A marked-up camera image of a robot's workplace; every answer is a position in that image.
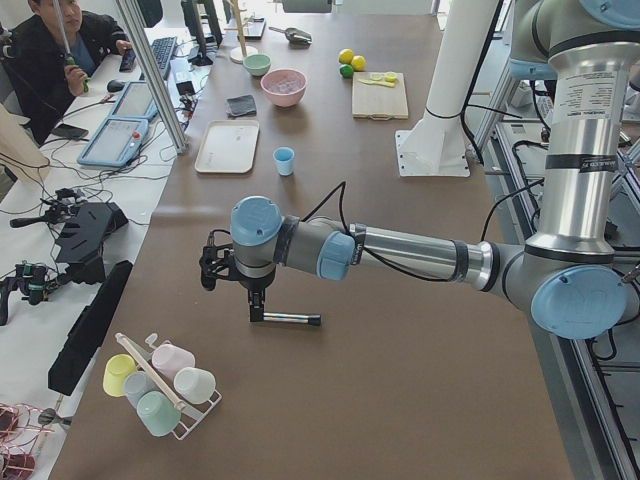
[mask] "man's hand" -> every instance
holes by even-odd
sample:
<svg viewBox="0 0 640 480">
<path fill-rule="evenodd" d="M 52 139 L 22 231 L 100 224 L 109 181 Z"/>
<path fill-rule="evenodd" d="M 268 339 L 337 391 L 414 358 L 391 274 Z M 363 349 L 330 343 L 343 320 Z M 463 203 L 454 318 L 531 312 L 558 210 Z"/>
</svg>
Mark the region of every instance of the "man's hand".
<svg viewBox="0 0 640 480">
<path fill-rule="evenodd" d="M 127 42 L 126 40 L 117 40 L 116 48 L 118 49 L 118 53 L 120 55 L 124 55 L 124 52 L 133 48 L 133 45 L 131 45 L 131 43 Z"/>
<path fill-rule="evenodd" d="M 64 76 L 67 79 L 71 95 L 79 97 L 84 93 L 84 81 L 89 78 L 84 70 L 77 65 L 67 65 L 64 67 Z"/>
</svg>

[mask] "blue joint cap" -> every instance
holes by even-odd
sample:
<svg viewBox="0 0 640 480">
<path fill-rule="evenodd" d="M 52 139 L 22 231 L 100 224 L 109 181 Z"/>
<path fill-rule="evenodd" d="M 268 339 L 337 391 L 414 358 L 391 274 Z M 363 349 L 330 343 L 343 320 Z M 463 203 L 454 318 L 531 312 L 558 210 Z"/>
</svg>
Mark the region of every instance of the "blue joint cap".
<svg viewBox="0 0 640 480">
<path fill-rule="evenodd" d="M 597 21 L 620 30 L 640 30 L 638 0 L 580 0 L 582 8 Z"/>
<path fill-rule="evenodd" d="M 349 235 L 340 232 L 329 235 L 318 255 L 318 276 L 328 280 L 342 280 L 347 275 L 355 248 L 356 242 Z"/>
<path fill-rule="evenodd" d="M 531 316 L 559 337 L 584 340 L 613 327 L 627 306 L 618 274 L 601 265 L 579 265 L 556 273 L 533 296 Z"/>
<path fill-rule="evenodd" d="M 516 80 L 556 80 L 558 74 L 548 63 L 509 59 L 511 76 Z"/>
<path fill-rule="evenodd" d="M 281 225 L 280 209 L 266 197 L 247 197 L 231 210 L 231 238 L 245 247 L 267 243 Z"/>
</svg>

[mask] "keyboard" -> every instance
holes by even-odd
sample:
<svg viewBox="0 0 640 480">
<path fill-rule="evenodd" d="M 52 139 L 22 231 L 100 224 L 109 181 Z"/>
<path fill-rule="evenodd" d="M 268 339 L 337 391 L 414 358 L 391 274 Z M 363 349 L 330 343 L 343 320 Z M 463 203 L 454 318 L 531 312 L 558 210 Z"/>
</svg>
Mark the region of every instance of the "keyboard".
<svg viewBox="0 0 640 480">
<path fill-rule="evenodd" d="M 160 75 L 162 75 L 164 80 L 169 76 L 169 60 L 171 60 L 171 57 L 173 56 L 173 51 L 176 49 L 177 42 L 177 37 L 163 37 L 156 38 L 151 44 L 151 51 L 153 52 L 154 57 L 156 57 L 156 63 L 160 69 Z"/>
</svg>

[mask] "bowl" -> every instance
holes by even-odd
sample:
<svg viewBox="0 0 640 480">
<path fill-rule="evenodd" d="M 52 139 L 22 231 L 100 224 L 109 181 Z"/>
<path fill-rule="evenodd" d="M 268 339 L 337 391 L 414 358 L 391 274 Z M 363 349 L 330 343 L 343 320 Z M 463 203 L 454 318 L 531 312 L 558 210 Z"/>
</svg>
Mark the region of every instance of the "bowl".
<svg viewBox="0 0 640 480">
<path fill-rule="evenodd" d="M 291 107 L 302 100 L 307 89 L 307 77 L 297 70 L 283 68 L 267 73 L 260 80 L 260 86 L 271 103 L 278 107 Z"/>
<path fill-rule="evenodd" d="M 261 77 L 271 68 L 271 59 L 264 53 L 254 53 L 244 57 L 242 65 L 254 77 Z"/>
</svg>

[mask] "green bowl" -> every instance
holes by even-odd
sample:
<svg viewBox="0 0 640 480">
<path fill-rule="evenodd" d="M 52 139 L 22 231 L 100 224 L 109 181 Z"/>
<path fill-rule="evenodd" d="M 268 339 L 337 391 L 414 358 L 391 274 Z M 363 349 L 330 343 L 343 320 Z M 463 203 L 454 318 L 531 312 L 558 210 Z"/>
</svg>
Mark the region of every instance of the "green bowl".
<svg viewBox="0 0 640 480">
<path fill-rule="evenodd" d="M 242 61 L 244 68 L 254 77 L 261 77 L 271 68 L 271 59 L 264 53 L 248 55 Z"/>
</svg>

